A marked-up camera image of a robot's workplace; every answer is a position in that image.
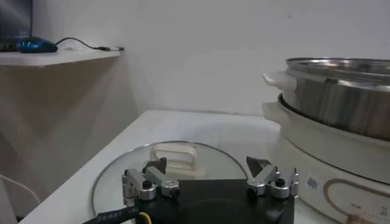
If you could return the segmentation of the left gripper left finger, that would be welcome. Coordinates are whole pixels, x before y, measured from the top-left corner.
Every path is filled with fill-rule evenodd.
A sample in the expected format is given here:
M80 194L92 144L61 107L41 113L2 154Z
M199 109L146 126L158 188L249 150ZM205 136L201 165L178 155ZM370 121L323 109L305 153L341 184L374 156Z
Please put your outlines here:
M142 171L126 169L122 175L123 204L130 206L136 200L152 201L157 197L176 199L180 195L179 182L166 175L167 159L149 161Z

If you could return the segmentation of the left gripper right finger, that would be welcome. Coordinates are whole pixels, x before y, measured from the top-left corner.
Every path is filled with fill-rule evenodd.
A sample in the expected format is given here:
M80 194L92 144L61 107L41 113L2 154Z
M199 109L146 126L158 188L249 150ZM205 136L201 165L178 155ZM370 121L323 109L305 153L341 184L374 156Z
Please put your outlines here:
M247 194L252 200L270 194L277 199L297 198L299 173L295 167L280 170L266 159L246 158L252 178L247 179Z

